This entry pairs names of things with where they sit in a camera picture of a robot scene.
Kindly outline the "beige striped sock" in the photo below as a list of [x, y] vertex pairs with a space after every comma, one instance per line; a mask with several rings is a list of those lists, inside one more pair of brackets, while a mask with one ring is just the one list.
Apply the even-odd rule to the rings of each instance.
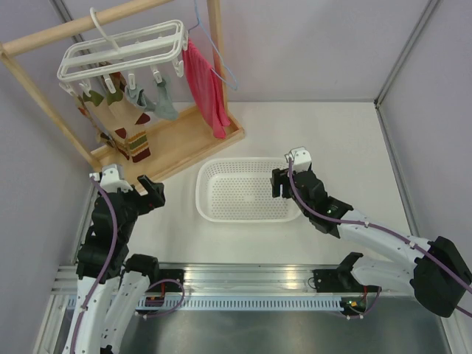
[[125, 152], [133, 163], [138, 163], [151, 155], [145, 123], [150, 117], [141, 109], [128, 102], [118, 88], [107, 92], [108, 109], [113, 118], [112, 131], [119, 138]]
[[83, 101], [88, 110], [102, 123], [114, 142], [116, 149], [125, 157], [130, 159], [126, 130], [120, 125], [117, 118], [112, 114], [106, 98], [100, 93], [91, 90], [89, 95], [83, 92]]

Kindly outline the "grey sock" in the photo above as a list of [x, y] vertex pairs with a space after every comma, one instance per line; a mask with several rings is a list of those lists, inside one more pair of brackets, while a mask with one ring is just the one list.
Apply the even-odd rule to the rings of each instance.
[[156, 108], [156, 104], [145, 95], [144, 89], [139, 85], [134, 88], [126, 86], [125, 97], [128, 102], [144, 112], [154, 112]]
[[162, 79], [161, 82], [155, 82], [157, 98], [154, 108], [154, 114], [161, 119], [165, 120], [176, 120], [178, 118], [178, 112], [174, 108], [173, 100], [168, 91], [167, 82]]

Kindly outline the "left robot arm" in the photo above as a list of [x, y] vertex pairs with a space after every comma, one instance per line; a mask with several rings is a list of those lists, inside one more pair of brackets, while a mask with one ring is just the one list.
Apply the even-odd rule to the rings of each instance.
[[145, 291], [162, 281], [159, 261], [129, 255], [137, 218], [165, 205], [164, 185], [140, 176], [135, 187], [94, 181], [94, 202], [86, 239], [77, 253], [77, 300], [64, 353], [118, 353], [122, 338]]

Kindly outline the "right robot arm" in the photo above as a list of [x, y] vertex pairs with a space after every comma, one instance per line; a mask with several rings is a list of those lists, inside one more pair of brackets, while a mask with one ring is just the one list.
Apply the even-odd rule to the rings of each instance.
[[428, 240], [402, 235], [373, 223], [351, 205], [328, 195], [312, 170], [288, 168], [271, 172], [272, 195], [291, 199], [319, 232], [348, 240], [383, 256], [348, 254], [336, 269], [337, 282], [347, 291], [374, 286], [412, 295], [430, 312], [448, 318], [471, 291], [471, 271], [454, 243], [442, 236]]

